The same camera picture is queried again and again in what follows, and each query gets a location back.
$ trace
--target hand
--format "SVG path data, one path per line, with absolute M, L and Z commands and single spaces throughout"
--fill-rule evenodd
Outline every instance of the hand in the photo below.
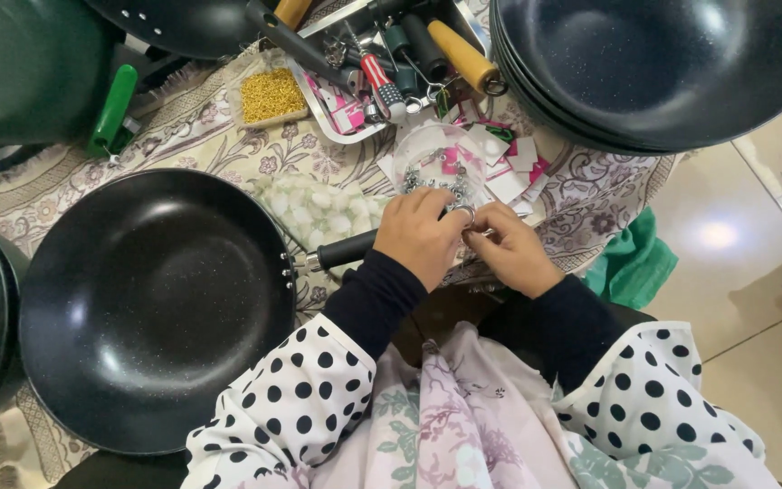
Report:
M 488 229 L 494 233 L 483 236 Z M 529 298 L 548 292 L 565 277 L 548 259 L 536 231 L 500 202 L 475 212 L 475 223 L 463 234 L 463 240 L 502 283 Z
M 373 249 L 385 253 L 418 277 L 428 292 L 435 289 L 454 261 L 461 232 L 469 225 L 466 211 L 436 218 L 454 195 L 445 189 L 419 187 L 385 206 Z

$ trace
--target green cloth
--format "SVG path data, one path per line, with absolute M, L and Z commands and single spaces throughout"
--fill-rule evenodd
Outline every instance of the green cloth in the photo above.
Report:
M 646 207 L 612 238 L 584 277 L 584 284 L 603 299 L 639 310 L 650 304 L 678 263 L 657 238 L 657 220 Z

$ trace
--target black sleeve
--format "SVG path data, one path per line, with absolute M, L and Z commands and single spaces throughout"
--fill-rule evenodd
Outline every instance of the black sleeve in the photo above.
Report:
M 370 250 L 358 270 L 343 274 L 342 287 L 328 297 L 322 313 L 377 360 L 403 318 L 427 296 L 406 267 Z
M 548 382 L 564 391 L 578 388 L 606 351 L 628 329 L 581 281 L 567 275 L 536 299 L 516 294 L 479 324 L 479 333 L 519 356 L 544 364 Z

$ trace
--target polka dot sleeve cover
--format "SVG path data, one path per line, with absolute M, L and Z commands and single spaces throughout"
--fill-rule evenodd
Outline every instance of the polka dot sleeve cover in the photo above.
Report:
M 375 361 L 316 316 L 216 400 L 215 417 L 190 432 L 182 489 L 309 486 L 306 472 L 363 414 Z
M 693 443 L 743 446 L 764 460 L 757 434 L 699 393 L 702 365 L 688 323 L 661 321 L 627 331 L 569 395 L 555 386 L 563 427 L 615 460 Z

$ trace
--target woman's left hand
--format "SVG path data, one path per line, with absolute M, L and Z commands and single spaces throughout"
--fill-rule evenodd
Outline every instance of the woman's left hand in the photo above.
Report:
M 373 249 L 407 268 L 428 292 L 439 286 L 454 261 L 461 233 L 471 221 L 463 210 L 436 220 L 454 202 L 446 189 L 419 187 L 399 195 L 385 206 Z

